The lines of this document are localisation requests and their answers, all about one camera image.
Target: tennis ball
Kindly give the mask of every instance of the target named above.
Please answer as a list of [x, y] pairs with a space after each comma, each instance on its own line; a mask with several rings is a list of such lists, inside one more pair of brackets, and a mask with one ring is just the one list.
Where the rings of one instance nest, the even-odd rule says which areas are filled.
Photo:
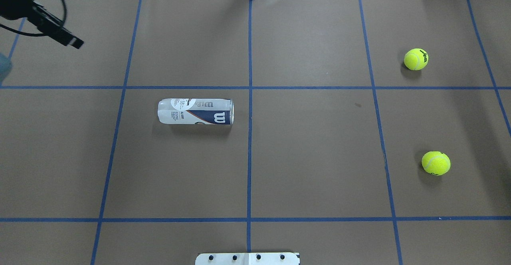
[[422, 167], [432, 175], [442, 175], [451, 168], [451, 160], [442, 152], [428, 152], [422, 156]]
[[411, 70], [422, 70], [428, 61], [428, 53], [423, 49], [412, 49], [405, 54], [405, 65]]

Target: tennis ball can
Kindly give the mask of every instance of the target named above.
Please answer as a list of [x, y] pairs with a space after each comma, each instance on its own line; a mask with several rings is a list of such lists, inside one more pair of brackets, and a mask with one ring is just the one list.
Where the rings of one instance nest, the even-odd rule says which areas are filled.
[[234, 103], [219, 98], [166, 98], [158, 103], [158, 119], [167, 125], [232, 125]]

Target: w logo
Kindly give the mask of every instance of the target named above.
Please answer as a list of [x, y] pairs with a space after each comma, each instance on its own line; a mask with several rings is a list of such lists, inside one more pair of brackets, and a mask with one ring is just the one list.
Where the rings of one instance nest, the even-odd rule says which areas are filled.
[[225, 123], [225, 112], [215, 114], [216, 123]]

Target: blue tape line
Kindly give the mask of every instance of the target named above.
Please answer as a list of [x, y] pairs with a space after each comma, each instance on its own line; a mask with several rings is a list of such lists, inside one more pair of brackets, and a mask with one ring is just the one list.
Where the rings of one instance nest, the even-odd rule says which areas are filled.
[[252, 0], [248, 0], [248, 164], [247, 164], [247, 252], [252, 251]]
[[93, 253], [91, 256], [91, 265], [95, 263], [95, 256], [97, 253], [97, 245], [99, 243], [99, 237], [101, 233], [101, 224], [103, 215], [105, 212], [106, 196], [108, 193], [108, 185], [110, 183], [110, 175], [112, 172], [113, 156], [115, 154], [115, 146], [117, 145], [117, 136], [119, 134], [119, 125], [121, 123], [121, 116], [123, 113], [124, 97], [126, 96], [126, 86], [128, 85], [129, 69], [131, 66], [131, 57], [133, 56], [133, 47], [135, 46], [135, 38], [137, 37], [137, 26], [139, 25], [140, 8], [142, 7], [142, 0], [139, 0], [139, 6], [137, 7], [137, 16], [135, 17], [135, 25], [133, 26], [133, 35], [131, 37], [131, 45], [129, 49], [128, 62], [126, 64], [126, 73], [124, 75], [123, 91], [121, 93], [121, 101], [119, 103], [119, 111], [117, 112], [117, 121], [115, 122], [115, 131], [113, 133], [112, 149], [110, 151], [110, 159], [108, 161], [108, 169], [106, 172], [105, 186], [103, 189], [103, 197], [101, 199], [101, 208], [99, 212], [99, 221], [97, 222], [96, 235], [94, 240]]
[[126, 87], [128, 90], [248, 90], [248, 87], [243, 86], [191, 86], [191, 85], [130, 85]]
[[493, 87], [374, 87], [377, 90], [493, 90]]
[[201, 222], [246, 222], [246, 218], [103, 218], [112, 223], [201, 223]]
[[12, 90], [120, 90], [122, 89], [122, 86], [102, 86], [102, 85], [64, 85], [64, 86], [58, 86], [58, 85], [29, 85], [29, 86], [23, 86], [23, 85], [2, 85], [0, 89], [12, 89]]
[[463, 221], [463, 220], [511, 220], [511, 216], [421, 216], [397, 217], [398, 221]]
[[507, 119], [506, 110], [504, 109], [504, 105], [502, 104], [502, 99], [500, 98], [499, 90], [497, 88], [497, 83], [495, 82], [495, 78], [493, 77], [493, 72], [491, 71], [491, 67], [489, 66], [486, 51], [484, 50], [484, 46], [482, 45], [481, 36], [479, 35], [479, 31], [477, 30], [477, 24], [476, 24], [476, 20], [474, 18], [474, 12], [472, 11], [472, 5], [470, 3], [470, 0], [467, 0], [467, 5], [469, 7], [470, 18], [472, 20], [472, 25], [474, 26], [474, 31], [476, 33], [477, 41], [479, 43], [479, 47], [481, 48], [482, 56], [484, 58], [484, 62], [486, 63], [486, 68], [488, 69], [489, 77], [491, 79], [491, 83], [493, 84], [493, 89], [495, 90], [495, 95], [497, 96], [500, 110], [502, 111], [502, 116], [504, 116], [504, 121], [507, 126], [507, 132], [509, 132], [509, 135], [511, 136], [511, 126], [509, 125], [509, 119]]
[[[414, 216], [414, 217], [268, 217], [252, 222], [389, 222], [389, 221], [498, 221], [511, 216]], [[0, 218], [0, 222], [96, 223], [100, 218]], [[102, 223], [245, 223], [247, 218], [102, 218]]]
[[371, 87], [372, 87], [372, 98], [374, 100], [374, 109], [376, 110], [376, 121], [378, 123], [378, 132], [380, 134], [380, 145], [382, 147], [383, 159], [385, 161], [385, 175], [387, 178], [387, 190], [388, 190], [388, 199], [390, 203], [390, 212], [393, 218], [394, 225], [394, 237], [396, 239], [396, 251], [398, 254], [398, 262], [399, 265], [403, 265], [403, 258], [401, 254], [401, 243], [399, 241], [399, 232], [398, 232], [398, 222], [396, 221], [396, 209], [394, 208], [394, 197], [392, 195], [392, 186], [390, 183], [390, 173], [388, 171], [388, 162], [387, 162], [387, 152], [385, 150], [385, 140], [383, 139], [383, 130], [380, 119], [380, 108], [378, 106], [378, 97], [376, 96], [376, 85], [374, 84], [374, 75], [372, 72], [372, 63], [371, 63], [371, 54], [369, 52], [369, 42], [367, 40], [367, 29], [365, 27], [365, 19], [364, 19], [364, 8], [362, 6], [362, 0], [358, 0], [358, 5], [360, 7], [360, 19], [362, 21], [362, 31], [364, 34], [364, 42], [365, 42], [365, 54], [367, 55], [367, 65], [369, 67], [369, 76], [371, 78]]
[[254, 90], [370, 90], [372, 87], [364, 87], [364, 86], [290, 86], [290, 87], [281, 87], [281, 86], [261, 86], [261, 87], [252, 87]]
[[0, 218], [0, 222], [97, 222], [98, 218]]
[[355, 221], [393, 221], [392, 217], [289, 217], [289, 218], [252, 218], [252, 222], [355, 222]]
[[[22, 19], [22, 22], [20, 23], [20, 26], [18, 27], [19, 32], [22, 31], [23, 25], [25, 24], [25, 20], [27, 20], [27, 18]], [[14, 54], [14, 49], [16, 48], [16, 44], [18, 44], [18, 38], [20, 38], [20, 34], [16, 34], [16, 36], [14, 38], [14, 42], [12, 43], [11, 51], [9, 52], [9, 59], [11, 59], [12, 55]]]

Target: cable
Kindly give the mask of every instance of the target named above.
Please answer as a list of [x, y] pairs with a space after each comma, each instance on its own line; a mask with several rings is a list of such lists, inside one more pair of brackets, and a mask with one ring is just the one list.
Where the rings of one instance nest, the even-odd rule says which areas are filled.
[[[64, 17], [62, 18], [62, 23], [60, 23], [60, 27], [55, 30], [55, 32], [58, 32], [59, 30], [62, 30], [64, 28], [65, 21], [67, 19], [67, 7], [65, 5], [64, 0], [60, 0], [62, 2], [62, 8], [64, 8]], [[13, 28], [7, 27], [5, 25], [0, 24], [1, 28], [4, 28], [10, 32], [14, 32], [15, 34], [20, 34], [21, 36], [49, 36], [50, 34], [33, 34], [31, 32], [20, 32], [19, 30], [15, 30]]]

